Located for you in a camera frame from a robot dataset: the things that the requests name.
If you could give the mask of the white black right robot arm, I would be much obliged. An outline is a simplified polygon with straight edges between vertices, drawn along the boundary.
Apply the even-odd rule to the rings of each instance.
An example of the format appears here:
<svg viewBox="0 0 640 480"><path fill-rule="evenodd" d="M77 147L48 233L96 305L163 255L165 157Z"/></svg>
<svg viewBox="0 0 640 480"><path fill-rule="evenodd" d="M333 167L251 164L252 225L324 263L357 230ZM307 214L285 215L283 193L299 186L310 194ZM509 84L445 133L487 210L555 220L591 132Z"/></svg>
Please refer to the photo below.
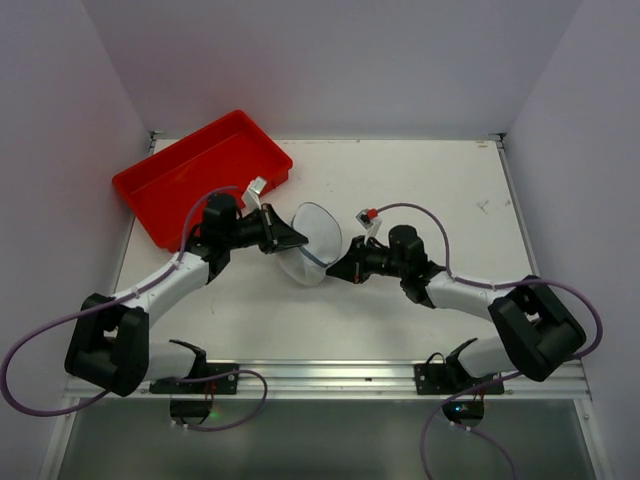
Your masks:
<svg viewBox="0 0 640 480"><path fill-rule="evenodd" d="M541 280L504 290L484 289L453 279L429 259L415 228L391 229L389 243L358 236L328 268L330 277L362 284L372 275L398 279L405 296L430 309L455 310L494 325L494 337L472 338L427 368L426 378L453 392L496 374L519 372L542 382L586 342L586 333L559 297Z"/></svg>

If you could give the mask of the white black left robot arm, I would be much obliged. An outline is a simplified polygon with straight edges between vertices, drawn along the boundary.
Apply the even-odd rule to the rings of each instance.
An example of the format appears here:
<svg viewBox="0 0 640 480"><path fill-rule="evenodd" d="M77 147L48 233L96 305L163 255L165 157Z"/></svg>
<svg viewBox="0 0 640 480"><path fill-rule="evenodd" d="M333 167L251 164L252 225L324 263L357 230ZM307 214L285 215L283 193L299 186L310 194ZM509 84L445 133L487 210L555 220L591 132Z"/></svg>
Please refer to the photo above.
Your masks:
<svg viewBox="0 0 640 480"><path fill-rule="evenodd" d="M180 340L154 344L150 330L185 297L216 279L237 249L264 254L307 244L269 204L242 215L230 194L212 194L198 223L188 222L179 251L142 282L110 297L89 296L81 307L65 371L125 397L145 381L212 381L203 349Z"/></svg>

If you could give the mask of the white mesh laundry bag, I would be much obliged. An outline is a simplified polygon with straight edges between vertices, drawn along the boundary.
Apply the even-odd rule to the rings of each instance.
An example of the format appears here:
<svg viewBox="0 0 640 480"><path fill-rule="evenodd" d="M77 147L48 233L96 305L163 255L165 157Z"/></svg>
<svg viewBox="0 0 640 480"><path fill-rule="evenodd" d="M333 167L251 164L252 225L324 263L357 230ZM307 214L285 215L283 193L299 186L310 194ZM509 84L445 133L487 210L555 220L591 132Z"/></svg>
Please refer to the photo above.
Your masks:
<svg viewBox="0 0 640 480"><path fill-rule="evenodd" d="M278 253L278 263L299 284L315 287L325 279L327 270L341 255L341 228L328 210L313 202L305 202L298 207L290 226L304 235L308 242Z"/></svg>

